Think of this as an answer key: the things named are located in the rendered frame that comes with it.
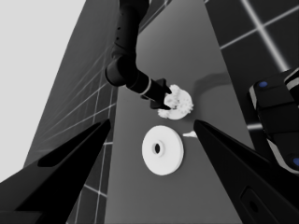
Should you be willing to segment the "dark robot body pale edges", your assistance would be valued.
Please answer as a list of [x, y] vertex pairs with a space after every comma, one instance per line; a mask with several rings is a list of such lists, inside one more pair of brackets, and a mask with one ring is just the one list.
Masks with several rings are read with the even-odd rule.
[[299, 67], [255, 82], [249, 98], [278, 164], [299, 176]]

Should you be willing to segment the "large thick white disc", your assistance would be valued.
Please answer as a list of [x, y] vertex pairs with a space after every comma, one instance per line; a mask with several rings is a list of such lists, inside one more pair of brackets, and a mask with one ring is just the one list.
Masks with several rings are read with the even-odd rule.
[[157, 125], [144, 136], [142, 157], [148, 169], [156, 175], [170, 175], [182, 163], [184, 147], [179, 135], [171, 128]]

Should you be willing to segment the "round white carrier with pins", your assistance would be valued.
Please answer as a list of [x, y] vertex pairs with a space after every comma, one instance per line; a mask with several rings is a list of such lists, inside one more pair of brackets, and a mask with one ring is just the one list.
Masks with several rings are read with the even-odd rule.
[[[180, 95], [181, 94], [187, 94], [189, 95], [186, 91], [184, 90], [181, 90], [180, 92]], [[183, 119], [185, 118], [188, 114], [182, 114], [179, 110], [178, 110], [178, 107], [174, 108], [174, 109], [170, 109], [169, 110], [170, 113], [169, 113], [169, 116], [168, 116], [168, 119], [171, 119], [171, 120], [178, 120], [178, 119]]]

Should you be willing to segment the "medium white toothed gear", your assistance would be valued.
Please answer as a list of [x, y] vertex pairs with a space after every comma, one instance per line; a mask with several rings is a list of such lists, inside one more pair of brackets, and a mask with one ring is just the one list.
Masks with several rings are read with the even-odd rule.
[[178, 106], [179, 100], [175, 94], [167, 94], [164, 98], [164, 103], [171, 109], [174, 109]]

